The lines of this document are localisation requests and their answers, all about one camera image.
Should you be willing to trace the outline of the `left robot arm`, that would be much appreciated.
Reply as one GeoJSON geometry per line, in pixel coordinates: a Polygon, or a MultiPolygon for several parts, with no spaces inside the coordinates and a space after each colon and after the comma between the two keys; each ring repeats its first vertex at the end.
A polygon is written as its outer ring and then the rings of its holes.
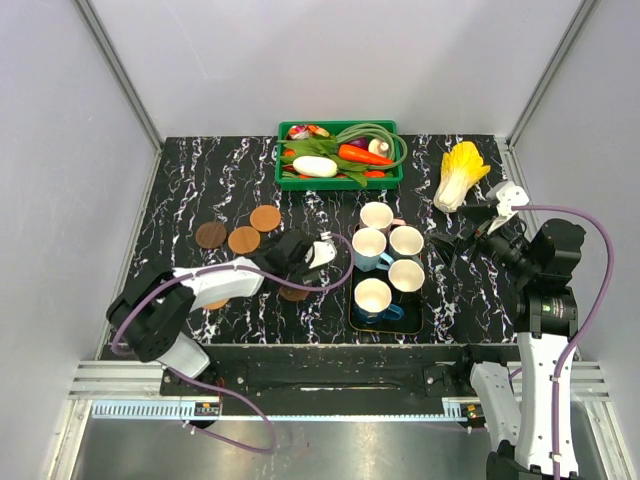
{"type": "Polygon", "coordinates": [[[193,394],[205,395],[215,387],[217,372],[200,344],[182,331],[191,312],[222,300],[252,297],[272,276],[307,286],[335,257],[330,239],[293,229],[254,253],[215,264],[211,272],[205,267],[152,268],[129,281],[106,312],[116,330],[112,350],[172,368],[193,394]]]}

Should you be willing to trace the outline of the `pink cup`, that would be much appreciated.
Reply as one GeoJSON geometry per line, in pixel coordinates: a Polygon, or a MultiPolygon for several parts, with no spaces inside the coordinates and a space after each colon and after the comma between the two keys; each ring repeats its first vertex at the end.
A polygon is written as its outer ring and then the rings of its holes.
{"type": "Polygon", "coordinates": [[[368,202],[359,212],[360,228],[373,228],[388,235],[392,229],[405,225],[406,222],[396,218],[391,207],[382,202],[368,202]]]}

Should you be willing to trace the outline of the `light brown wooden coaster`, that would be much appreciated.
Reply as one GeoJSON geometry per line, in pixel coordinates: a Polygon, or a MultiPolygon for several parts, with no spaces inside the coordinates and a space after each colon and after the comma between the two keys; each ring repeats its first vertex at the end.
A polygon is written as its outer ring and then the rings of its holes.
{"type": "Polygon", "coordinates": [[[240,226],[228,236],[229,248],[237,255],[245,255],[257,250],[261,243],[261,234],[251,226],[240,226]]]}
{"type": "Polygon", "coordinates": [[[263,233],[277,229],[281,219],[279,209],[273,205],[260,205],[251,212],[249,217],[251,227],[263,233]]]}

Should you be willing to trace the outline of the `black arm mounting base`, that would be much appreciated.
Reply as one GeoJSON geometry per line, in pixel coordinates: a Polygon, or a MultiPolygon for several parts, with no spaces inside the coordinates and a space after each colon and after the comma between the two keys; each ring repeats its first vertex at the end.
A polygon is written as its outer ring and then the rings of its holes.
{"type": "Polygon", "coordinates": [[[455,416],[446,399],[473,396],[475,361],[519,361],[514,345],[275,345],[206,347],[202,381],[238,392],[268,417],[455,416]]]}

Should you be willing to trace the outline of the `woven rattan coaster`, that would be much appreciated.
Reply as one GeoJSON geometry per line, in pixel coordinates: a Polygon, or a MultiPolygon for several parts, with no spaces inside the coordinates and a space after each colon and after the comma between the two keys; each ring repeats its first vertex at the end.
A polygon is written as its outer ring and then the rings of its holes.
{"type": "Polygon", "coordinates": [[[211,302],[209,304],[204,305],[203,309],[204,310],[219,310],[219,309],[223,308],[228,302],[229,302],[229,299],[218,300],[218,301],[211,302]]]}

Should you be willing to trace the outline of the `dark walnut coaster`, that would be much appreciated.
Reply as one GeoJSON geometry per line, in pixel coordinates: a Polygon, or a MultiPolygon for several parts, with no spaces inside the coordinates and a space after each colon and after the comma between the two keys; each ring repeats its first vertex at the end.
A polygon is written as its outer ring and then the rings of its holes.
{"type": "Polygon", "coordinates": [[[309,296],[310,292],[302,289],[292,288],[288,286],[281,286],[279,289],[279,295],[286,301],[299,302],[305,300],[309,296]]]}
{"type": "Polygon", "coordinates": [[[200,248],[216,249],[224,244],[227,229],[218,221],[205,222],[199,226],[195,234],[195,241],[200,248]]]}

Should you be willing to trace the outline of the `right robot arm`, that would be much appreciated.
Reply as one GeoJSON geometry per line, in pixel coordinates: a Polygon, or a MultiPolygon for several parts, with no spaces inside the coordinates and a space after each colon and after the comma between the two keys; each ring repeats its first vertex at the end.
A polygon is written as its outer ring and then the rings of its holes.
{"type": "Polygon", "coordinates": [[[571,370],[579,330],[578,308],[569,283],[581,260],[583,227],[564,219],[545,221],[527,240],[515,221],[495,227],[498,203],[465,210],[468,230],[430,234],[428,242],[451,265],[462,254],[484,255],[515,283],[512,323],[521,361],[522,391],[515,395],[509,371],[484,358],[459,366],[457,388],[478,395],[492,450],[489,479],[577,479],[571,417],[571,370]]]}

